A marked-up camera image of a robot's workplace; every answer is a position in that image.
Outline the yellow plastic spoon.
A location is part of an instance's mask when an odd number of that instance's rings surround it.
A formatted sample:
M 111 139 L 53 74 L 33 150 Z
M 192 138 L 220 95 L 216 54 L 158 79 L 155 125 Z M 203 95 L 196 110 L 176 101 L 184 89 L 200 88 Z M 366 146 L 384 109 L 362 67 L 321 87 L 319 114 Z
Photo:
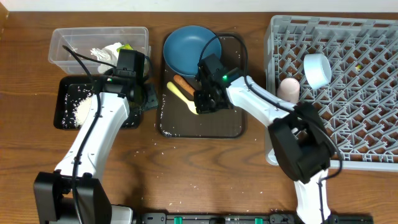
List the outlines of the yellow plastic spoon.
M 185 95 L 172 83 L 167 83 L 167 88 L 178 98 L 180 98 L 188 107 L 188 109 L 195 115 L 198 115 L 194 101 L 190 101 Z

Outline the orange carrot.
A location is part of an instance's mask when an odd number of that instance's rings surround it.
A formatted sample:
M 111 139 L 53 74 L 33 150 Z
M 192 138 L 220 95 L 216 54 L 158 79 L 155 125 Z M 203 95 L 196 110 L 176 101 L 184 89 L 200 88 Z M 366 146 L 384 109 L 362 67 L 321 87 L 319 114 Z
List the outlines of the orange carrot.
M 195 89 L 180 75 L 174 75 L 174 81 L 179 84 L 186 92 L 194 96 Z

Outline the dark blue plate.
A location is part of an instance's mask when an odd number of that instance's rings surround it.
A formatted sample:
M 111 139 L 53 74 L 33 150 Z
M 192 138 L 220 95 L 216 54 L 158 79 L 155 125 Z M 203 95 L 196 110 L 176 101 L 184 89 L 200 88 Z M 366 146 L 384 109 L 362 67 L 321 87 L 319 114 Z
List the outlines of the dark blue plate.
M 214 32 L 201 26 L 185 26 L 173 31 L 163 48 L 166 64 L 183 77 L 194 77 L 203 48 L 215 36 Z

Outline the white tissue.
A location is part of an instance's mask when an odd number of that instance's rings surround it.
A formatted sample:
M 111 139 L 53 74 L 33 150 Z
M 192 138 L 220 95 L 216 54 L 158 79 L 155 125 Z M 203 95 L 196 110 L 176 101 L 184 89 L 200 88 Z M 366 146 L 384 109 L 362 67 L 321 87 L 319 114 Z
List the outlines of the white tissue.
M 116 66 L 119 57 L 118 50 L 122 46 L 122 43 L 116 42 L 115 44 L 107 45 L 102 49 L 92 48 L 90 52 L 98 61 Z

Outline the pink plastic cup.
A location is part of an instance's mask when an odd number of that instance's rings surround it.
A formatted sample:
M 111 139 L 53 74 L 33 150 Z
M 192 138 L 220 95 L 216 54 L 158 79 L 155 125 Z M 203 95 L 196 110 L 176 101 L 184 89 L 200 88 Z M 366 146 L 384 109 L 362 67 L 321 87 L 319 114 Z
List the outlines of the pink plastic cup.
M 300 83 L 294 78 L 285 78 L 281 81 L 277 89 L 277 97 L 297 104 L 299 102 Z

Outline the light blue bowl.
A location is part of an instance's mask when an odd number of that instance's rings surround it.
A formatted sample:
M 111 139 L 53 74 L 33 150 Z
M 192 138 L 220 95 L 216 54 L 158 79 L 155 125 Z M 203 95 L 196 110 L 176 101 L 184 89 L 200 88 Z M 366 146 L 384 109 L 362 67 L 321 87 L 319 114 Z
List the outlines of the light blue bowl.
M 317 90 L 331 82 L 331 67 L 323 54 L 307 54 L 304 57 L 303 68 L 305 78 L 310 87 Z

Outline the yellow green snack wrapper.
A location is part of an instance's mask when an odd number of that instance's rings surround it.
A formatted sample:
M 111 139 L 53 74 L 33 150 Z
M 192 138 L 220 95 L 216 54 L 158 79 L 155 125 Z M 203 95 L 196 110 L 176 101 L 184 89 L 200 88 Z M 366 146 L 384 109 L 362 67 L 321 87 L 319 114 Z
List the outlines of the yellow green snack wrapper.
M 119 48 L 117 48 L 117 52 L 120 52 L 120 50 L 134 50 L 129 44 L 122 45 Z

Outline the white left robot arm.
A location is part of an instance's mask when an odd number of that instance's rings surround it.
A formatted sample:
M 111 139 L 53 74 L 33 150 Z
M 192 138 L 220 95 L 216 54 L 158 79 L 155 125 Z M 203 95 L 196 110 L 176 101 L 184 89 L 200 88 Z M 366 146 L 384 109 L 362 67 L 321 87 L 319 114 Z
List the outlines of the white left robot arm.
M 109 201 L 101 179 L 113 142 L 128 118 L 158 106 L 154 84 L 95 77 L 88 116 L 53 172 L 39 172 L 34 196 L 40 223 L 134 223 L 134 210 Z

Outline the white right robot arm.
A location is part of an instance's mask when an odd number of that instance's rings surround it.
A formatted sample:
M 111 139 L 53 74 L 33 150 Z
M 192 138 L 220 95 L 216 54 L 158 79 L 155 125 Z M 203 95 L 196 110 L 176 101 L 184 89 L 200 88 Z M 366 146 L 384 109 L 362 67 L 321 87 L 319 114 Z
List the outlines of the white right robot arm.
M 235 106 L 260 121 L 279 167 L 294 182 L 298 217 L 304 223 L 326 223 L 331 215 L 326 180 L 332 177 L 328 169 L 336 147 L 313 105 L 281 100 L 238 68 L 202 67 L 196 79 L 201 83 L 194 93 L 197 113 Z

